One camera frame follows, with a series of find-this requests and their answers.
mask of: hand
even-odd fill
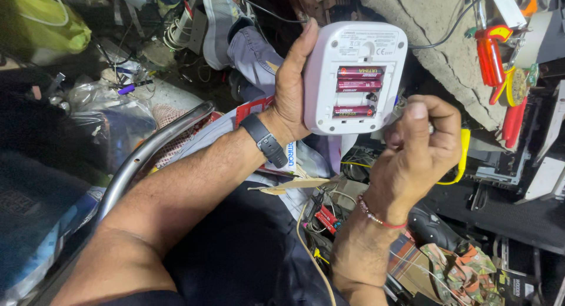
[[[429,134],[428,121],[435,127]],[[432,95],[408,98],[404,114],[385,135],[387,149],[371,169],[363,196],[373,214],[390,224],[408,212],[461,158],[461,114]]]
[[[272,107],[259,116],[263,123],[268,123],[265,126],[270,131],[270,127],[275,127],[275,132],[271,132],[279,142],[290,143],[310,134],[303,120],[304,84],[301,73],[317,40],[318,23],[310,18],[277,71]]]

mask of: red thread bracelet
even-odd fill
[[[367,204],[365,203],[365,201],[363,200],[359,200],[359,204],[361,205],[361,212],[363,212],[364,214],[367,215],[368,218],[370,218],[371,220],[377,222],[378,224],[387,227],[389,229],[402,229],[403,227],[406,226],[406,224],[408,224],[408,220],[406,220],[406,222],[404,224],[395,226],[389,223],[386,223],[380,219],[377,219],[377,217],[371,213],[371,211],[369,211],[369,207],[367,207]]]

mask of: black watch strap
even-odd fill
[[[283,147],[277,142],[275,136],[261,123],[256,114],[249,114],[240,122],[251,138],[257,143],[259,150],[277,168],[283,168],[288,163],[288,158]]]

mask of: camouflage fabric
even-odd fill
[[[449,290],[468,305],[503,306],[502,296],[489,276],[496,273],[491,259],[470,243],[460,244],[455,252],[426,244],[420,248],[432,261],[433,273],[449,289],[434,278],[440,299],[449,306],[460,305]]]

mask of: electronic device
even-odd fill
[[[408,41],[394,25],[343,21],[320,29],[304,72],[304,122],[318,135],[385,126],[397,98]]]

